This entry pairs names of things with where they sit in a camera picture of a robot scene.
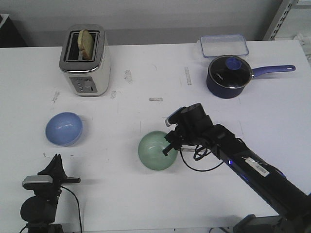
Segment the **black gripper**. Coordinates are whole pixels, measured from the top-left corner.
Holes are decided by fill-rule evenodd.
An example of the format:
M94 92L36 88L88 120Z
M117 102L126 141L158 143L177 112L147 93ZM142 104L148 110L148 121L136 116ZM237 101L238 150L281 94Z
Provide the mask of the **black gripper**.
M213 126L200 103L185 107L181 111L180 118L174 130L166 134L165 139L169 142L162 152L165 156L177 154L177 149L182 145L208 146L208 140L203 133Z
M68 177L65 174L61 154L56 154L51 162L46 167L46 171L41 171L38 173L39 176L49 176L52 178L52 186L53 192L60 194L61 193L61 186L63 184L74 184L80 183L80 177Z

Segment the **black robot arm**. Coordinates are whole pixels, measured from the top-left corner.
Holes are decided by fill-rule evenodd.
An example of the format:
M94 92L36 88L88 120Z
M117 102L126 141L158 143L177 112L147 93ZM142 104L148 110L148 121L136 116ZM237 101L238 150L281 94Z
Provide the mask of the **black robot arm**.
M221 124L213 124L201 104L181 107L165 121L176 125L165 139L163 150L183 145L202 146L227 164L277 213L276 216L248 215L233 228L235 233L309 233L311 197L293 185L274 166L252 152L241 139Z
M80 177L66 175L60 154L56 154L37 175L27 176L22 182L22 187L34 192L34 196L28 198L20 209L21 218L27 222L24 227L27 232L62 233L62 225L55 223L61 189L73 193L63 185L80 182Z

